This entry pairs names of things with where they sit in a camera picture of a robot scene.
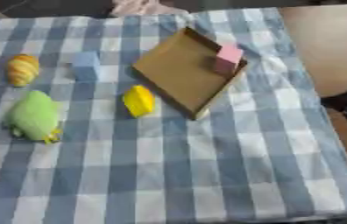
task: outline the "toy ball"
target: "toy ball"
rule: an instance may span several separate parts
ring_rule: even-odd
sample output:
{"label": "toy ball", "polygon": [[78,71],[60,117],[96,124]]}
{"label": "toy ball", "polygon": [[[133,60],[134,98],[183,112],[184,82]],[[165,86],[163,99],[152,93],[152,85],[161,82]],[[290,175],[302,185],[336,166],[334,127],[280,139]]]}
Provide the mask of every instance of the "toy ball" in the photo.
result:
{"label": "toy ball", "polygon": [[18,101],[7,114],[4,124],[16,137],[26,136],[46,144],[58,141],[60,133],[58,102],[34,90]]}
{"label": "toy ball", "polygon": [[19,54],[9,60],[8,77],[14,87],[24,87],[39,74],[39,60],[31,55]]}
{"label": "toy ball", "polygon": [[123,102],[134,117],[143,116],[154,110],[154,96],[149,89],[137,85],[123,95]]}

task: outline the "stuffed animal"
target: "stuffed animal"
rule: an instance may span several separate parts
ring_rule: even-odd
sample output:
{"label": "stuffed animal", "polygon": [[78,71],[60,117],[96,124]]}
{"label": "stuffed animal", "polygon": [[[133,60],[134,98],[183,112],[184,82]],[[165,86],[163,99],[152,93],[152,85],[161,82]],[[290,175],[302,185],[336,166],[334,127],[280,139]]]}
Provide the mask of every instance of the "stuffed animal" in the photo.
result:
{"label": "stuffed animal", "polygon": [[7,114],[4,123],[16,137],[25,135],[46,144],[58,141],[58,102],[43,92],[34,90],[18,101]]}
{"label": "stuffed animal", "polygon": [[7,75],[14,87],[24,87],[39,74],[39,61],[30,55],[19,54],[9,60]]}

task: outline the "table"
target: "table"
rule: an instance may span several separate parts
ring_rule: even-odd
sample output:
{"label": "table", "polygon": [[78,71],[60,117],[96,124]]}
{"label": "table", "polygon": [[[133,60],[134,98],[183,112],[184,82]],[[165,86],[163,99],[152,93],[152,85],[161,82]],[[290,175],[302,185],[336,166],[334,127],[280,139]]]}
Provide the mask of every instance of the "table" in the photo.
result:
{"label": "table", "polygon": [[[202,119],[157,97],[130,119],[130,64],[183,26],[238,42],[246,73]],[[68,62],[98,51],[98,82]],[[39,57],[40,76],[13,88],[4,64]],[[61,102],[63,136],[15,139],[1,121],[30,89]],[[284,221],[347,214],[347,156],[276,9],[97,20],[0,20],[0,223]]]}
{"label": "table", "polygon": [[[347,91],[347,5],[280,9],[320,96]],[[331,121],[347,149],[347,121],[328,110]]]}

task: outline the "yellow block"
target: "yellow block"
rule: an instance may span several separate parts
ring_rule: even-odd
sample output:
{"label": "yellow block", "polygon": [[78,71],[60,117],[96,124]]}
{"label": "yellow block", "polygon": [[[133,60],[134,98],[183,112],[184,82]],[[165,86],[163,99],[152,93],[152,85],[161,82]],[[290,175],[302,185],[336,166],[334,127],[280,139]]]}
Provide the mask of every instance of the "yellow block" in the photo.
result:
{"label": "yellow block", "polygon": [[133,86],[123,95],[124,105],[134,117],[143,116],[154,110],[154,96],[146,87]]}

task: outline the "wooden table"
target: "wooden table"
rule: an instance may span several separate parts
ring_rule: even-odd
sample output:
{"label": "wooden table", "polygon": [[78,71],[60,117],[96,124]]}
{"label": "wooden table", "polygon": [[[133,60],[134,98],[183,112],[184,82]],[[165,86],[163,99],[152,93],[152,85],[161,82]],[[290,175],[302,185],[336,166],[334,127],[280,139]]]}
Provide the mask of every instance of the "wooden table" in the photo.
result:
{"label": "wooden table", "polygon": [[[318,94],[347,91],[347,5],[282,8],[280,13]],[[347,121],[328,112],[347,150]]]}

